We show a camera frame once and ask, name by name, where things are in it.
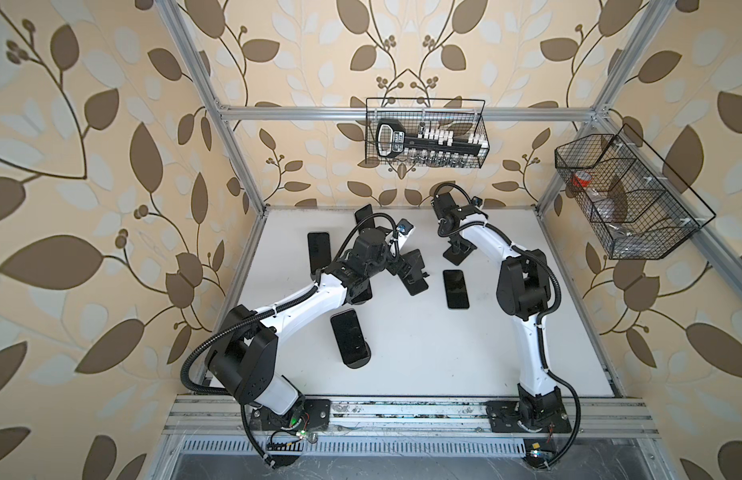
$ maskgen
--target black cable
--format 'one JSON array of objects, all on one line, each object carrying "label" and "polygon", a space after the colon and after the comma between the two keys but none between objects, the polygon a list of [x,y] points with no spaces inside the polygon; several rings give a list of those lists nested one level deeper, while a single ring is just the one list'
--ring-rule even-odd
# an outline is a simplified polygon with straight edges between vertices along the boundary
[{"label": "black cable", "polygon": [[374,218],[374,217],[377,217],[377,216],[382,216],[382,217],[386,218],[389,221],[389,224],[393,227],[393,242],[395,243],[395,255],[397,256],[397,253],[398,253],[398,247],[397,247],[397,244],[398,244],[398,229],[397,229],[397,224],[395,223],[395,220],[391,216],[385,214],[384,212],[376,212],[375,214],[371,214],[371,215],[369,215],[369,216],[361,219],[361,221],[359,223],[357,223],[357,225],[354,226],[352,230],[349,231],[349,235],[347,235],[347,238],[345,238],[344,239],[344,242],[342,242],[342,245],[339,247],[339,251],[337,252],[337,255],[333,258],[333,261],[335,261],[335,262],[338,261],[338,259],[342,256],[342,254],[344,253],[344,249],[347,248],[347,244],[353,238],[353,235],[355,235],[355,233],[360,229],[360,226],[363,225],[364,223],[366,223],[366,220],[368,220],[369,218]]},{"label": "black cable", "polygon": [[[299,303],[307,300],[309,297],[314,295],[318,291],[318,285],[313,285],[311,289],[309,289],[309,292],[305,293],[304,295],[301,295],[293,300],[290,300],[288,302],[283,303],[282,305],[278,305],[278,310],[286,310],[293,306],[299,305]],[[195,393],[201,393],[203,395],[230,395],[230,393],[227,391],[227,389],[223,388],[216,388],[216,387],[210,387],[210,386],[203,386],[198,383],[195,383],[190,379],[190,368],[192,367],[192,364],[197,360],[199,356],[217,340],[222,338],[225,335],[230,335],[232,332],[235,332],[236,330],[240,330],[242,328],[246,328],[248,326],[251,326],[252,324],[259,322],[261,320],[264,320],[270,316],[275,315],[275,310],[265,310],[264,312],[257,313],[256,315],[245,319],[244,321],[238,322],[235,325],[232,325],[226,330],[223,330],[216,335],[212,335],[205,339],[195,350],[190,353],[190,355],[187,356],[187,359],[184,360],[184,364],[181,366],[181,370],[179,372],[179,379],[181,380],[182,385],[184,385],[187,389],[191,390]]]},{"label": "black cable", "polygon": [[451,182],[443,182],[442,184],[438,185],[438,187],[435,188],[435,191],[433,192],[433,197],[436,197],[438,195],[438,193],[440,192],[440,189],[443,188],[443,187],[454,187],[454,188],[456,188],[457,190],[459,190],[460,192],[462,192],[462,195],[465,196],[465,198],[467,199],[467,203],[468,204],[472,204],[472,197],[470,197],[467,194],[467,192],[464,191],[464,189],[462,187],[460,187],[457,184],[453,184]]}]

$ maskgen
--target wall-mounted wire basket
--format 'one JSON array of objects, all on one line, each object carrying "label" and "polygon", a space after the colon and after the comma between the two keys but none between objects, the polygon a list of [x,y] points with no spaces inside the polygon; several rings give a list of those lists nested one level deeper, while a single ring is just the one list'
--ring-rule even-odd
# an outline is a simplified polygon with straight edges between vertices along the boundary
[{"label": "wall-mounted wire basket", "polygon": [[489,154],[485,101],[366,99],[366,161],[426,167],[481,168]]},{"label": "wall-mounted wire basket", "polygon": [[[650,149],[661,161],[661,174],[643,163],[638,147]],[[715,218],[683,177],[627,124],[616,135],[592,134],[558,147],[555,168],[613,260],[664,258]]]}]

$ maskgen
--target brown leaf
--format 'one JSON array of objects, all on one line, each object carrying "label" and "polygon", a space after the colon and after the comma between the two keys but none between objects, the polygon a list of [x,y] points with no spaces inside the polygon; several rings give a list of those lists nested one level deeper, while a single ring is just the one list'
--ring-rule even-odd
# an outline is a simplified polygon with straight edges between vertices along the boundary
[{"label": "brown leaf", "polygon": [[635,142],[635,147],[643,146],[643,125],[636,118],[624,117],[622,123],[627,125],[625,128],[625,134],[627,138]]},{"label": "brown leaf", "polygon": [[181,79],[181,67],[174,57],[174,54],[168,52],[165,48],[155,48],[146,53],[150,58],[152,66],[157,73],[163,75],[168,80],[175,82]]},{"label": "brown leaf", "polygon": [[349,181],[347,182],[347,188],[358,197],[371,197],[373,195],[371,187],[360,182]]},{"label": "brown leaf", "polygon": [[529,108],[558,108],[558,102],[555,100],[540,101],[538,104],[533,104]]},{"label": "brown leaf", "polygon": [[141,186],[154,194],[163,181],[163,160],[160,158],[155,140],[144,124],[139,124],[134,136],[131,137],[130,162],[131,169]]},{"label": "brown leaf", "polygon": [[643,276],[646,260],[619,260],[614,267],[614,286],[626,290],[635,280]]},{"label": "brown leaf", "polygon": [[224,11],[217,0],[184,0],[184,8],[195,25],[211,38],[224,33]]},{"label": "brown leaf", "polygon": [[488,0],[464,0],[454,9],[451,28],[456,33],[467,33],[475,28],[483,18]]},{"label": "brown leaf", "polygon": [[71,235],[38,240],[11,255],[0,274],[48,290],[67,290],[87,282],[104,257],[95,246]]},{"label": "brown leaf", "polygon": [[571,60],[579,50],[579,43],[567,37],[549,38],[539,44],[541,54],[552,62]]},{"label": "brown leaf", "polygon": [[144,465],[145,459],[146,453],[143,453],[128,462],[128,464],[120,470],[120,473],[117,474],[115,480],[136,480],[141,472],[141,467]]},{"label": "brown leaf", "polygon": [[283,187],[289,192],[300,192],[309,188],[309,184],[303,182],[286,182]]},{"label": "brown leaf", "polygon": [[126,360],[144,335],[144,323],[137,319],[124,320],[112,327],[86,352],[75,371],[101,373]]},{"label": "brown leaf", "polygon": [[510,170],[511,172],[520,171],[520,164],[515,160],[504,160],[501,162],[501,166],[504,167],[505,170]]},{"label": "brown leaf", "polygon": [[675,8],[683,13],[696,12],[699,10],[699,0],[677,0]]},{"label": "brown leaf", "polygon": [[203,67],[206,69],[206,74],[211,75],[211,62],[208,60],[208,54],[205,50],[201,50],[197,54],[201,56],[201,62],[203,62]]},{"label": "brown leaf", "polygon": [[516,181],[499,182],[498,184],[491,184],[491,186],[503,192],[514,192],[520,187]]},{"label": "brown leaf", "polygon": [[259,129],[259,139],[270,150],[275,150],[277,148],[275,139],[272,137],[272,135],[267,133],[267,130],[264,130],[263,128]]},{"label": "brown leaf", "polygon": [[456,97],[452,98],[451,100],[445,102],[445,105],[443,105],[443,108],[462,108],[462,97]]},{"label": "brown leaf", "polygon": [[187,308],[195,298],[195,290],[180,274],[166,274],[168,300],[179,308]]},{"label": "brown leaf", "polygon": [[337,128],[345,137],[352,141],[363,141],[366,138],[363,129],[355,124],[338,124]]},{"label": "brown leaf", "polygon": [[726,480],[742,478],[742,441],[732,440],[718,450],[718,467]]},{"label": "brown leaf", "polygon": [[742,378],[742,344],[738,340],[707,323],[692,323],[686,329],[686,337],[712,366]]},{"label": "brown leaf", "polygon": [[168,354],[168,361],[166,362],[166,365],[170,365],[176,360],[179,360],[181,354],[184,353],[184,350],[187,349],[187,343],[190,342],[191,336],[192,329],[189,325],[185,325],[184,328],[179,331],[179,334],[176,335],[176,339],[174,339],[174,345],[171,346],[171,351]]},{"label": "brown leaf", "polygon": [[376,157],[368,157],[358,163],[358,167],[361,168],[376,168],[379,166],[379,159]]},{"label": "brown leaf", "polygon": [[192,286],[198,286],[203,281],[203,264],[195,254],[176,255],[176,263],[179,265],[179,273],[184,277],[187,283]]},{"label": "brown leaf", "polygon": [[353,59],[349,61],[349,69],[353,72],[363,72],[371,68],[375,62],[376,47],[373,45],[361,45],[355,51]]},{"label": "brown leaf", "polygon": [[642,276],[625,290],[625,304],[630,310],[642,312],[650,309],[659,294],[659,277]]},{"label": "brown leaf", "polygon": [[440,61],[443,66],[454,72],[460,72],[467,69],[467,59],[465,58],[462,48],[457,45],[444,45],[440,52]]},{"label": "brown leaf", "polygon": [[72,68],[80,57],[80,45],[72,27],[61,25],[50,38],[50,56],[62,72]]},{"label": "brown leaf", "polygon": [[15,212],[26,197],[24,184],[13,178],[0,177],[0,220]]},{"label": "brown leaf", "polygon": [[286,164],[286,166],[283,168],[287,172],[295,172],[299,170],[303,165],[303,162],[301,160],[294,160],[290,161]]},{"label": "brown leaf", "polygon": [[413,206],[420,206],[422,204],[422,194],[418,190],[411,190],[406,188],[403,191],[405,201]]},{"label": "brown leaf", "polygon": [[638,13],[641,0],[608,0],[598,18],[598,30],[610,37],[622,30]]},{"label": "brown leaf", "polygon": [[699,135],[691,125],[686,125],[670,147],[664,159],[662,174],[683,193],[702,172],[704,149]]},{"label": "brown leaf", "polygon": [[657,368],[656,360],[654,360],[654,354],[648,347],[646,340],[643,338],[643,335],[641,335],[640,332],[638,332],[634,328],[630,328],[630,330],[627,331],[627,343],[630,345],[630,349],[633,353],[635,353],[635,356],[638,358],[638,360],[644,362],[652,369]]},{"label": "brown leaf", "polygon": [[[455,184],[456,180],[446,180],[445,182],[438,182],[437,184],[433,185],[429,189],[429,196],[435,197],[435,191],[438,190],[438,187],[440,187],[442,184]],[[445,187],[441,188],[438,191],[438,195],[448,194],[451,190],[453,190],[454,187],[451,185],[446,185]]]},{"label": "brown leaf", "polygon": [[395,201],[395,197],[398,196],[397,190],[385,190],[379,194],[379,203],[382,205],[390,205]]},{"label": "brown leaf", "polygon": [[590,267],[590,271],[593,274],[597,275],[601,273],[601,257],[589,242],[587,242],[587,247],[585,247],[585,259],[587,260],[587,266]]},{"label": "brown leaf", "polygon": [[203,143],[206,144],[206,149],[211,151],[211,122],[205,117],[201,119],[201,133],[203,134]]},{"label": "brown leaf", "polygon": [[14,377],[26,355],[26,341],[7,346],[0,351],[0,391]]},{"label": "brown leaf", "polygon": [[280,43],[264,38],[255,38],[243,44],[243,57],[251,62],[269,62],[280,50]]},{"label": "brown leaf", "polygon": [[722,91],[718,94],[718,114],[732,131],[742,134],[742,95]]},{"label": "brown leaf", "polygon": [[30,434],[27,427],[2,428],[0,430],[0,461],[18,447]]},{"label": "brown leaf", "polygon": [[214,272],[218,272],[222,267],[222,261],[224,261],[224,240],[219,241],[216,251],[213,252],[213,260],[211,261],[211,269]]},{"label": "brown leaf", "polygon": [[339,19],[354,34],[366,33],[369,28],[369,11],[359,0],[337,0]]},{"label": "brown leaf", "polygon": [[83,466],[83,480],[105,480],[117,459],[117,447],[112,438],[97,435],[90,444]]},{"label": "brown leaf", "polygon": [[611,70],[614,69],[614,65],[616,65],[616,62],[619,60],[620,55],[622,55],[622,49],[617,48],[612,54],[612,59],[608,61],[608,68],[606,69],[606,74],[611,74]]},{"label": "brown leaf", "polygon": [[195,184],[192,186],[192,200],[190,202],[192,217],[195,223],[200,225],[206,219],[208,213],[208,187],[203,179],[203,174],[195,177]]},{"label": "brown leaf", "polygon": [[91,95],[85,102],[85,119],[94,130],[103,130],[109,127],[117,115],[120,95],[117,89],[105,90]]},{"label": "brown leaf", "polygon": [[534,141],[531,142],[531,148],[536,150],[537,148],[541,147],[545,144],[547,140],[550,138],[550,129],[546,128],[544,131],[542,131],[539,135],[536,136]]},{"label": "brown leaf", "polygon": [[237,197],[241,194],[241,182],[237,177],[232,177],[227,181],[227,189],[233,196]]},{"label": "brown leaf", "polygon": [[681,54],[670,50],[657,52],[646,60],[638,72],[638,80],[645,84],[659,82],[681,61]]},{"label": "brown leaf", "polygon": [[560,194],[555,197],[555,203],[552,206],[555,208],[555,215],[561,216],[561,212],[563,211],[563,197]]},{"label": "brown leaf", "polygon": [[494,198],[486,198],[485,200],[483,200],[483,208],[486,210],[502,208],[503,206],[507,206],[507,204],[505,204],[501,200],[496,200]]},{"label": "brown leaf", "polygon": [[298,201],[294,206],[299,206],[299,208],[317,208],[318,200],[315,198],[307,198],[305,200]]},{"label": "brown leaf", "polygon": [[712,476],[704,468],[693,463],[691,460],[686,460],[685,458],[681,458],[680,460],[688,480],[713,480]]},{"label": "brown leaf", "polygon": [[192,132],[195,129],[195,116],[186,114],[179,120],[179,128],[176,131],[176,139],[179,145],[184,145],[192,138]]}]

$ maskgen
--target vine stem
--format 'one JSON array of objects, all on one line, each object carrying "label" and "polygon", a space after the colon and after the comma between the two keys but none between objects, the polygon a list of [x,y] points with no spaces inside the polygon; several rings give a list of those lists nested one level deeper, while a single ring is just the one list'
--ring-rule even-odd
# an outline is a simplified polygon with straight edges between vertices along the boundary
[{"label": "vine stem", "polygon": [[607,280],[606,282],[596,283],[595,285],[591,286],[584,295],[582,295],[582,299],[584,300],[588,293],[592,292],[597,286],[605,285],[606,283],[614,283],[614,280]]},{"label": "vine stem", "polygon": [[104,258],[111,258],[112,260],[117,260],[121,264],[126,265],[126,267],[128,268],[128,271],[130,271],[131,272],[131,275],[133,275],[134,278],[136,279],[136,282],[139,282],[139,284],[142,285],[147,290],[152,290],[153,292],[156,292],[156,293],[163,293],[164,295],[167,295],[168,294],[168,292],[166,292],[165,290],[158,290],[157,288],[153,288],[153,287],[147,285],[145,282],[143,282],[141,280],[141,278],[139,278],[139,276],[136,274],[136,272],[134,272],[134,269],[131,268],[130,262],[128,261],[128,254],[126,254],[125,249],[123,249],[123,255],[125,255],[126,260],[123,260],[119,256],[115,256],[115,255],[103,255],[103,257]]}]

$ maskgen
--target metal floor grate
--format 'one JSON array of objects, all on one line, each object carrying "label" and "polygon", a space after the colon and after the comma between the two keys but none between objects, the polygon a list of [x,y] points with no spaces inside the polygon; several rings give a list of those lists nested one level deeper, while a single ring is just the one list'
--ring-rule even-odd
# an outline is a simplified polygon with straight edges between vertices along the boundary
[{"label": "metal floor grate", "polygon": [[[257,436],[259,442],[268,437]],[[299,452],[311,456],[410,456],[520,458],[525,455],[521,438],[381,438],[352,436],[318,437],[317,443],[299,442],[273,455]],[[184,454],[255,454],[244,436],[195,435],[184,441]]]}]

